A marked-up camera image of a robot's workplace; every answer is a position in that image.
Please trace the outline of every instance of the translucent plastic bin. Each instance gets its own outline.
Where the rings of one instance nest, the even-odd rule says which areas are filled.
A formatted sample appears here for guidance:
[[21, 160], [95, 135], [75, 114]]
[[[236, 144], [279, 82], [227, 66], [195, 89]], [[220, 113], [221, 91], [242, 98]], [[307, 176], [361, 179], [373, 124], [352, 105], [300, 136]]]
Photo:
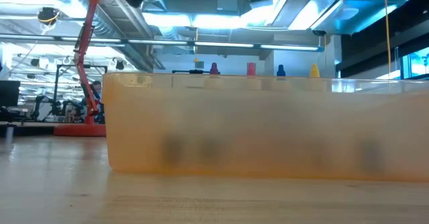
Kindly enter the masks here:
[[109, 73], [120, 172], [429, 180], [429, 83]]

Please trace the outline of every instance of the ductwork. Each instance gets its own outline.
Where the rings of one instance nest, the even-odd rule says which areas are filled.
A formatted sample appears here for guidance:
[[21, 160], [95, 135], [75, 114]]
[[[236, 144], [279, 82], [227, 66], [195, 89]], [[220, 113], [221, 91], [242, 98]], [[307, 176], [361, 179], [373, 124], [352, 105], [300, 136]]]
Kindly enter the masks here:
[[167, 40], [179, 40], [179, 33], [175, 27], [158, 27], [162, 36]]
[[[72, 0], [59, 0], [65, 4], [71, 4]], [[89, 0], [79, 0], [79, 2], [84, 6], [88, 7]], [[95, 22], [94, 22], [94, 34], [97, 37], [104, 38], [124, 38], [124, 34], [120, 32], [114, 23], [111, 21], [109, 16], [104, 11], [97, 10], [95, 13]], [[150, 66], [145, 59], [145, 56], [142, 56], [133, 46], [126, 45], [122, 48], [116, 48], [118, 51], [122, 52], [125, 57], [130, 59], [130, 62], [136, 67], [138, 70], [144, 70], [151, 72], [153, 67]]]
[[151, 7], [154, 11], [167, 11], [164, 0], [145, 0], [145, 3], [151, 3], [152, 7], [150, 5], [148, 7]]

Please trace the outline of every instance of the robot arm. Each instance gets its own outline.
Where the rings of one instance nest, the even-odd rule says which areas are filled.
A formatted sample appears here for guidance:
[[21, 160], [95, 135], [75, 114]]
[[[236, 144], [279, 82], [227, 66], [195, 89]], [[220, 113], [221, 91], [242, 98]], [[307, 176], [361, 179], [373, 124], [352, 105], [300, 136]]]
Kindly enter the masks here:
[[[89, 42], [93, 34], [93, 19], [95, 15], [95, 10], [97, 9], [97, 3], [99, 1], [100, 0], [89, 0], [89, 6], [88, 11], [86, 13], [85, 22], [83, 24], [82, 30], [80, 31], [80, 36], [74, 49], [74, 63], [77, 67], [77, 72], [80, 77], [81, 86], [88, 107], [87, 116], [85, 119], [85, 123], [88, 124], [94, 123], [94, 115], [96, 115], [99, 110], [97, 109], [97, 103], [94, 100], [94, 96], [92, 94], [88, 78], [86, 77], [83, 63], [86, 50], [88, 49]], [[143, 0], [126, 0], [126, 2], [128, 2], [128, 4], [133, 7], [138, 7], [142, 1]]]

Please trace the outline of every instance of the ceiling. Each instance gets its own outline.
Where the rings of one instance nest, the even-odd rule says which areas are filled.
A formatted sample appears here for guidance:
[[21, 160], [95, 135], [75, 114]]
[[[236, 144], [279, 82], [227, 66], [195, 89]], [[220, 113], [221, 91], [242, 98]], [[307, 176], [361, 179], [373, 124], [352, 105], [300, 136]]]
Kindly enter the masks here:
[[[70, 36], [76, 37], [83, 23], [82, 18], [85, 16], [85, 5], [88, 0], [69, 0], [73, 3], [65, 4], [62, 0], [0, 0], [0, 34], [25, 34], [25, 35], [40, 35], [46, 30], [37, 20], [37, 13], [43, 7], [55, 7], [62, 13], [58, 21], [50, 28], [46, 35], [49, 36]], [[147, 19], [143, 17], [141, 12], [150, 11], [154, 6], [159, 7], [160, 1], [145, 2], [141, 9], [134, 9], [127, 6], [124, 0], [101, 0], [97, 9], [96, 23], [103, 21], [104, 24], [109, 26], [111, 32], [107, 35], [98, 35], [96, 37], [111, 37], [111, 38], [155, 38], [155, 39], [168, 39], [166, 32], [161, 27], [150, 25]], [[195, 13], [192, 10], [213, 10], [208, 9], [209, 3], [217, 3], [217, 0], [164, 0], [165, 5], [174, 5], [176, 11], [183, 11], [189, 18], [195, 19]], [[248, 13], [251, 0], [239, 0], [238, 9], [235, 14], [243, 15]], [[317, 14], [323, 15], [328, 10], [328, 6], [333, 6], [335, 0], [329, 0], [327, 6], [323, 7], [323, 11]], [[266, 17], [264, 11], [259, 11], [256, 18]], [[332, 25], [337, 25], [336, 19], [329, 19]], [[195, 40], [196, 31], [189, 30], [187, 27], [178, 26], [174, 27], [177, 32], [178, 39]], [[231, 29], [225, 28], [200, 28], [198, 30], [198, 40], [206, 42], [237, 42], [237, 43], [254, 43], [254, 44], [292, 44], [303, 46], [317, 46], [320, 43], [318, 36], [315, 36], [310, 30], [289, 30], [284, 27], [265, 27], [264, 25], [257, 25], [257, 27], [234, 27]], [[32, 58], [47, 59], [50, 64], [58, 64], [63, 62], [66, 58], [71, 58], [74, 54], [73, 46], [64, 44], [62, 42], [37, 42], [37, 46], [33, 48], [36, 42], [15, 42], [13, 40], [5, 41], [2, 47], [13, 48], [13, 60], [11, 67], [15, 71], [13, 77], [16, 79], [28, 79], [25, 72], [43, 72], [43, 74], [35, 74], [35, 79], [40, 81], [53, 82], [56, 67], [41, 68], [32, 66], [29, 62]], [[252, 48], [221, 48], [221, 47], [198, 47], [198, 54], [217, 54], [222, 56], [228, 55], [245, 55], [245, 56], [259, 56], [260, 60], [265, 60], [271, 50], [261, 50]], [[125, 69], [132, 70], [145, 70], [151, 72], [154, 68], [163, 69], [162, 62], [157, 59], [159, 54], [194, 54], [195, 48], [193, 47], [149, 47], [149, 46], [129, 46], [126, 47], [104, 47], [91, 46], [88, 49], [86, 59], [88, 64], [95, 66], [109, 66], [109, 70], [116, 70], [115, 63], [118, 60], [126, 60]], [[69, 69], [69, 73], [62, 76], [60, 79], [64, 82], [78, 81], [73, 79], [75, 74], [74, 69]], [[97, 71], [90, 70], [93, 74], [94, 80], [99, 79]]]

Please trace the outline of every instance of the wooden tabletop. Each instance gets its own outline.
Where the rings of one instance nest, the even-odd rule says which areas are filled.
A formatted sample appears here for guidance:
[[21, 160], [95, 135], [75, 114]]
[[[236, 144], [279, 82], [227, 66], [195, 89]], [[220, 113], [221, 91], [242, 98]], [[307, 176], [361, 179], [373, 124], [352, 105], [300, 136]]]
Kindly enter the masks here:
[[103, 138], [0, 139], [0, 223], [429, 223], [429, 184], [113, 173]]

